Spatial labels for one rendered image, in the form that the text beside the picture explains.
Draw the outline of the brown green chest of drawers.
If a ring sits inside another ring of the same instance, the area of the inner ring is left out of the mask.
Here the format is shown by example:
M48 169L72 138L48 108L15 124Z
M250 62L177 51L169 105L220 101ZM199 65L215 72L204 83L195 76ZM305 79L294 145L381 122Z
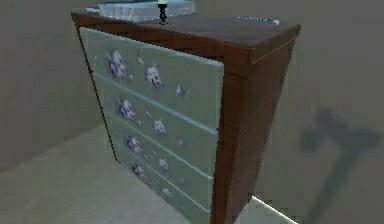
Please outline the brown green chest of drawers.
M251 200L301 28L190 14L72 15L115 159L190 224Z

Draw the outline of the small white pen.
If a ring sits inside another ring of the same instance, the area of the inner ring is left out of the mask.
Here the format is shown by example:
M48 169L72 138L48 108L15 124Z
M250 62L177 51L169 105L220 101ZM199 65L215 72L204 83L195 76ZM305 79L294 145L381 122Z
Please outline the small white pen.
M250 16L237 16L236 18L242 19L242 20L265 22L265 23L270 23L270 24L274 24L274 25L280 24L280 21L278 19L272 19L272 18L250 17Z

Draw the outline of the pale blue box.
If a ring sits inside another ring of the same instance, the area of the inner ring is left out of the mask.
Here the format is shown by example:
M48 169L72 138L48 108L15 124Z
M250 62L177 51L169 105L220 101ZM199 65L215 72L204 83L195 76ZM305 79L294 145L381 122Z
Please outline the pale blue box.
M100 15L127 21L156 20L160 16L157 0L126 0L98 4ZM167 17L182 16L195 12L193 0L167 0Z

